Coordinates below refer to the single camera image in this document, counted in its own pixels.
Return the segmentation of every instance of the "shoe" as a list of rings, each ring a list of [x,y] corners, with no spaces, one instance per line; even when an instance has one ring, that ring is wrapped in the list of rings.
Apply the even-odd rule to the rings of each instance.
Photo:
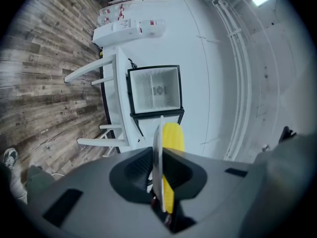
[[[3,156],[3,163],[10,170],[18,160],[18,152],[14,148],[9,148],[5,151]]]

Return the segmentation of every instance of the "white wall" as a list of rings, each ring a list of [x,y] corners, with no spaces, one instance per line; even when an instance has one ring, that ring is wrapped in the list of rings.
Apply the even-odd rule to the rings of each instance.
[[[264,144],[269,144],[271,148],[277,145],[284,126],[304,132],[292,113],[296,103],[301,103],[305,109],[303,101],[292,99],[292,103],[289,103],[291,99],[288,98],[286,104],[282,99],[304,71],[314,68],[316,49],[304,24],[287,0],[271,0],[260,7],[256,7],[252,0],[246,0],[250,7],[241,0],[229,1],[236,4],[235,9],[250,34],[248,51],[252,66],[252,115],[244,147],[236,160],[252,162]]]
[[[218,13],[204,0],[137,0],[125,8],[124,17],[165,20],[163,37],[121,48],[138,67],[180,65],[185,150],[223,159],[236,112],[236,74]]]

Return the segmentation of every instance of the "wooden floor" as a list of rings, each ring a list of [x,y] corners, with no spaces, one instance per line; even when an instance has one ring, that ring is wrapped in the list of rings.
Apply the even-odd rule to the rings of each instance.
[[[99,58],[92,43],[100,4],[95,0],[28,0],[0,52],[0,153],[15,147],[19,162],[12,190],[30,165],[65,174],[100,158],[105,147],[81,146],[107,124],[101,90],[90,82],[99,71],[65,84],[72,71]]]

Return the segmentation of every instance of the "white cable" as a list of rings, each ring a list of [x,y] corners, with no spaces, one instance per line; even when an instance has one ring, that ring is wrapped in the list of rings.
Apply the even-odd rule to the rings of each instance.
[[[59,174],[59,173],[54,173],[54,174],[51,174],[51,176],[52,175],[60,175],[60,176],[62,176],[62,177],[64,177],[65,175],[62,175],[62,174]]]
[[[21,198],[25,197],[26,195],[27,195],[27,193],[25,193],[23,196],[16,197],[15,199],[21,199]]]

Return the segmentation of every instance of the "white pipe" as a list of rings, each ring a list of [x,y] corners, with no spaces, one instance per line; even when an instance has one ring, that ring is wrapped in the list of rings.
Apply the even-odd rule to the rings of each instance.
[[[230,20],[230,23],[233,25],[233,27],[236,29],[238,29],[237,25],[235,24],[235,22],[233,22],[233,18],[231,17],[231,15],[229,14],[227,8],[224,6],[222,0],[218,0],[220,6],[221,6],[221,9],[226,13],[226,15],[228,16],[229,20]],[[230,30],[230,32],[233,32],[234,30],[231,28],[230,25],[228,25],[228,28]],[[236,127],[236,131],[234,133],[234,137],[233,137],[233,140],[231,142],[231,145],[229,145],[229,150],[227,151],[226,153],[226,156],[225,156],[225,160],[232,160],[233,158],[233,154],[232,154],[232,149],[235,149],[234,150],[234,153],[236,153],[238,150],[239,150],[239,146],[241,146],[242,144],[242,140],[243,140],[243,135],[240,135],[239,136],[239,131],[241,130],[240,127],[241,127],[241,124],[243,122],[243,110],[244,110],[244,106],[245,106],[245,78],[244,78],[244,72],[243,72],[243,62],[242,62],[242,57],[241,57],[241,54],[240,54],[240,50],[239,50],[239,47],[238,47],[238,44],[237,44],[237,41],[236,41],[236,38],[235,36],[232,36],[231,37],[232,40],[233,40],[233,44],[235,46],[235,49],[237,51],[237,55],[238,55],[238,62],[239,62],[239,72],[240,72],[240,79],[241,79],[241,102],[240,102],[240,110],[239,110],[239,115],[238,115],[238,122],[237,122],[237,127]]]
[[[236,22],[234,21],[232,15],[229,13],[227,7],[225,7],[222,3],[222,1],[219,1],[219,4],[222,6],[223,10],[226,12],[226,14],[229,17],[229,20],[231,21],[233,27],[235,29],[238,29],[238,26],[236,24]],[[240,147],[242,145],[244,136],[246,134],[247,131],[247,127],[248,127],[248,122],[249,122],[249,117],[250,117],[250,111],[251,111],[251,98],[252,98],[252,80],[251,80],[251,68],[250,68],[250,63],[249,63],[249,56],[248,56],[248,52],[247,52],[247,48],[246,45],[244,43],[243,37],[241,35],[241,32],[237,33],[237,36],[240,40],[240,44],[242,47],[242,54],[244,56],[244,62],[245,62],[245,72],[247,75],[247,80],[246,80],[246,84],[247,84],[247,99],[246,99],[246,113],[245,113],[245,118],[244,118],[244,123],[242,125],[242,131],[241,131],[241,135],[240,135],[240,139],[238,141],[237,147],[235,149],[235,152],[231,155],[231,160],[234,160],[240,150]],[[241,78],[241,84],[244,84],[244,77]]]
[[[251,39],[251,35],[250,35],[250,33],[249,33],[249,31],[248,31],[248,29],[247,29],[247,27],[246,27],[246,25],[245,25],[245,23],[244,23],[244,21],[241,19],[241,16],[239,15],[239,13],[235,10],[235,8],[233,8],[232,6],[230,7],[230,9],[232,10],[232,13],[236,16],[236,18],[237,18],[237,21],[239,22],[239,24],[241,25],[241,26],[243,26],[243,28],[244,28],[244,34],[246,35],[246,37],[248,38],[248,40],[249,40],[249,43],[250,43],[250,45],[251,45],[251,49],[252,50],[255,50],[255,47],[254,47],[254,44],[253,44],[253,42],[252,42],[252,39]],[[258,63],[258,55],[255,53],[255,64],[257,65],[257,71],[258,71],[258,79],[260,79],[260,77],[261,77],[261,75],[260,75],[260,70],[259,70],[259,63]],[[256,103],[256,106],[257,106],[257,114],[256,114],[256,118],[259,116],[259,110],[260,110],[260,106],[262,105],[262,103],[261,103],[261,95],[262,95],[262,91],[261,91],[261,84],[260,83],[258,83],[257,84],[257,86],[259,87],[259,90],[258,90],[258,92],[259,92],[259,102],[258,103]],[[251,130],[250,130],[250,135],[252,135],[253,133],[254,133],[254,130],[256,129],[256,123],[254,123],[253,125],[252,125],[252,128],[251,128]],[[247,140],[247,143],[246,143],[246,145],[245,145],[245,149],[249,149],[250,148],[250,146],[251,146],[251,143],[252,143],[252,137],[249,137],[249,139]]]
[[[220,14],[220,17],[222,18],[223,20],[223,23],[225,25],[225,28],[227,29],[227,32],[230,33],[230,30],[228,28],[228,21],[227,19],[225,18],[225,16],[223,15],[223,12],[221,11],[221,9],[219,8],[218,5],[215,5],[215,8],[217,9],[218,13]],[[231,148],[231,145],[232,145],[232,141],[233,141],[233,136],[235,135],[236,133],[236,129],[237,129],[237,122],[238,122],[238,116],[239,116],[239,104],[240,104],[240,80],[239,80],[239,65],[238,65],[238,61],[237,61],[237,53],[236,53],[236,50],[235,50],[235,46],[233,44],[233,40],[232,40],[232,37],[229,37],[229,40],[230,40],[230,43],[232,45],[232,50],[233,50],[233,55],[234,55],[234,62],[235,62],[235,67],[236,67],[236,76],[237,76],[237,105],[236,105],[236,115],[235,115],[235,120],[234,120],[234,126],[233,126],[233,130],[232,130],[232,133],[231,133],[231,137],[230,137],[230,141],[229,141],[229,145],[228,145],[228,148],[227,148],[227,151],[226,151],[226,154],[228,153],[228,151],[230,150]]]

